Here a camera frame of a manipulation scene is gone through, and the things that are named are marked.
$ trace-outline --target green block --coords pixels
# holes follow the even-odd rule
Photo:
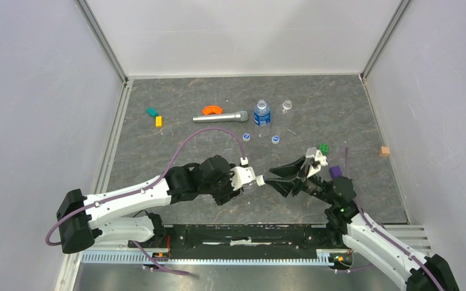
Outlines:
[[[329,146],[327,144],[320,144],[318,146],[318,149],[320,150],[320,152],[323,154],[323,155],[327,155],[328,154],[328,151],[329,151]]]
[[[147,110],[146,110],[150,116],[152,117],[156,117],[158,116],[158,112],[156,112],[156,110],[154,110],[153,108],[149,107]]]

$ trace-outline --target white wall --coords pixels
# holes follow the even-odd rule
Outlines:
[[[73,1],[0,1],[0,290],[53,290],[44,237],[91,190],[120,90]]]
[[[413,1],[368,89],[411,216],[466,290],[466,1]]]
[[[88,0],[129,76],[360,73],[399,0]]]

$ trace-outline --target gray marble tabletop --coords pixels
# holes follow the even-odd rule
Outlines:
[[[290,99],[292,123],[279,144],[270,135],[254,135],[252,113],[259,99],[271,107]],[[247,122],[195,124],[207,105],[219,105],[225,113],[246,110]],[[146,113],[153,107],[163,117],[162,128]],[[348,147],[350,178],[362,207],[380,222],[406,222],[404,208],[388,158],[381,158],[382,145],[366,94],[358,76],[272,76],[232,78],[185,78],[135,80],[127,105],[108,191],[151,179],[167,166],[174,151],[191,133],[219,126],[241,137],[249,165],[257,175],[293,162],[308,147],[329,145],[328,161],[340,165],[344,174],[345,148]],[[205,132],[183,148],[175,165],[203,162],[221,155],[238,164],[240,150],[233,138],[223,132]],[[320,175],[329,179],[328,168]],[[327,204],[306,193],[284,198],[268,186],[217,206],[207,195],[191,202],[149,209],[160,214],[165,224],[210,223],[325,223]]]

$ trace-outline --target purple block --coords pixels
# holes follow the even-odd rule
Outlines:
[[[329,175],[331,176],[331,179],[342,176],[342,170],[340,169],[340,166],[334,166],[329,168]]]

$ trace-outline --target clear plastic bottle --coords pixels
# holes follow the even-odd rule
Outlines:
[[[254,107],[254,123],[258,137],[269,135],[271,123],[271,109],[265,100],[261,99]]]
[[[292,116],[294,111],[292,109],[292,101],[285,100],[282,105],[278,106],[274,113],[274,119],[272,120],[272,132],[273,135],[283,138],[288,135],[288,130],[292,124]]]

